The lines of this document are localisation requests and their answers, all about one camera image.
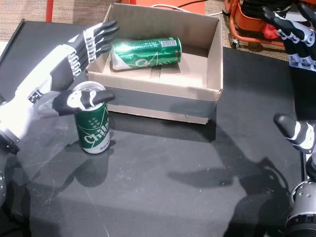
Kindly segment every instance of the can lid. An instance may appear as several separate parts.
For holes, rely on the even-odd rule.
[[[84,81],[78,85],[75,86],[75,88],[73,90],[80,90],[80,91],[103,91],[105,90],[105,87],[98,83],[98,82],[95,82],[95,81]],[[96,105],[95,107],[93,108],[89,108],[89,109],[86,109],[84,111],[93,111],[93,110],[96,110],[98,108],[100,108],[104,103],[101,103],[101,104],[98,104]]]

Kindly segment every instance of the standing can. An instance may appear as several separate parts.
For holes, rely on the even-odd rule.
[[[114,70],[151,67],[181,61],[179,38],[135,40],[114,43],[111,50]]]
[[[104,86],[94,81],[78,84],[74,90],[102,91]],[[109,113],[106,103],[98,104],[75,115],[79,141],[82,149],[90,154],[99,154],[107,149],[110,143]]]

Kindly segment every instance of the gray tape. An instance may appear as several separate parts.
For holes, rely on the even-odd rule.
[[[112,105],[131,106],[202,118],[209,118],[216,106],[214,101],[194,100],[114,87],[106,87],[106,89],[115,94],[115,100],[109,102]]]

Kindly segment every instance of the orange equipment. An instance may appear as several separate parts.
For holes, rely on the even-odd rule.
[[[225,0],[225,9],[223,10],[223,13],[225,15],[230,14],[229,25],[234,36],[232,42],[233,48],[239,46],[239,41],[249,43],[265,43],[283,47],[283,43],[281,41],[243,37],[237,33],[234,21],[236,21],[236,25],[243,30],[263,33],[267,30],[267,23],[265,21],[258,18],[248,17],[243,14],[239,0]]]

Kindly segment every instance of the orange frame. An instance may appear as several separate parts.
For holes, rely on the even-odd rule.
[[[241,11],[239,0],[225,0],[225,9],[226,13],[231,14],[229,24],[235,39],[249,43],[264,43],[283,47],[283,42],[280,41],[243,37],[237,33],[234,20],[236,20],[236,24],[240,28],[248,31],[262,32],[266,25],[266,23],[261,19],[245,16]]]

